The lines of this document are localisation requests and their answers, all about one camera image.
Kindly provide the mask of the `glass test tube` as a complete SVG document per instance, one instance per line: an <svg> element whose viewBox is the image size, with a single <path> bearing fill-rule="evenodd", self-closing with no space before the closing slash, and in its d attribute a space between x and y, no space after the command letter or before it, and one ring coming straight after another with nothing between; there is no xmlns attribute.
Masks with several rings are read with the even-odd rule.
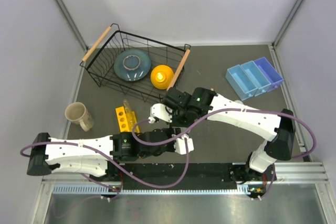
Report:
<svg viewBox="0 0 336 224"><path fill-rule="evenodd" d="M130 125L130 127L134 126L134 119L133 119L133 114L132 114L132 110L131 107L128 103L128 101L125 99L123 100L123 106L124 106L124 110L125 110L125 115L127 117L127 121Z"/></svg>

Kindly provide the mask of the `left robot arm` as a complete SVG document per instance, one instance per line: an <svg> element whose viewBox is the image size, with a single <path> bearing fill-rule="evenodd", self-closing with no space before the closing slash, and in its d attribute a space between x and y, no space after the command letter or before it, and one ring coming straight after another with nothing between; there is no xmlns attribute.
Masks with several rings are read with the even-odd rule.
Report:
<svg viewBox="0 0 336 224"><path fill-rule="evenodd" d="M165 152L185 155L193 150L187 135L169 143L157 143L180 133L179 129L155 129L151 132L121 132L100 138L61 140L39 133L29 155L27 174L45 176L52 173L85 173L114 180L119 174L116 163L160 156Z"/></svg>

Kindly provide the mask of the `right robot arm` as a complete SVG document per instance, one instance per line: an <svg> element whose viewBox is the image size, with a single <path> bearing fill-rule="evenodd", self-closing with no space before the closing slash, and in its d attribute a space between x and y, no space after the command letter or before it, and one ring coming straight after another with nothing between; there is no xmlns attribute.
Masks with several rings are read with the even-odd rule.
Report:
<svg viewBox="0 0 336 224"><path fill-rule="evenodd" d="M189 127L206 117L209 121L227 123L263 138L263 143L251 153L245 174L258 179L275 161L289 161L292 156L295 125L293 112L283 109L281 115L234 102L213 90L198 87L192 94L170 88L157 104L158 118L176 127Z"/></svg>

